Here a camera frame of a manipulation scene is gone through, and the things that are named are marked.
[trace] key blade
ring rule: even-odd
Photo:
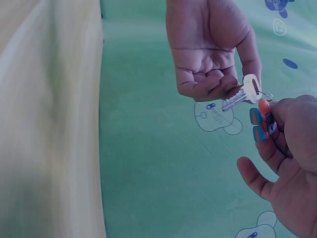
[[[224,113],[226,113],[227,111],[231,110],[233,107],[238,105],[239,103],[246,100],[246,98],[247,98],[247,96],[243,96],[243,97],[240,97],[239,99],[236,99],[234,101],[230,101],[230,102],[223,101],[221,109]]]
[[[232,109],[234,106],[236,106],[237,104],[243,102],[246,98],[247,98],[247,95],[243,87],[241,87],[239,92],[236,95],[223,101],[221,109],[223,112],[227,112],[230,109]]]

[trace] key head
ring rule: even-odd
[[[255,74],[247,74],[243,77],[243,88],[247,94],[247,100],[252,104],[257,103],[263,93],[261,93],[261,87]]]

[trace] beige fabric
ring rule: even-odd
[[[99,0],[0,0],[0,236],[104,238]]]

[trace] fingernail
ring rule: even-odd
[[[226,87],[225,87],[225,90],[229,91],[230,89],[233,89],[235,87],[237,87],[238,85],[233,85],[233,84],[228,84]]]
[[[272,101],[269,103],[270,106],[274,106],[277,103],[277,101]]]

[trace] cartoon bear print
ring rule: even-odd
[[[242,229],[235,238],[276,238],[276,223],[275,213],[265,211],[259,215],[256,227]]]
[[[286,6],[289,2],[294,2],[295,0],[265,0],[265,4],[271,11],[278,11],[280,16],[283,18],[288,17],[286,11]]]
[[[233,110],[224,113],[221,110],[222,100],[196,103],[194,115],[198,126],[204,131],[223,129],[229,135],[242,131],[242,123],[234,117]]]

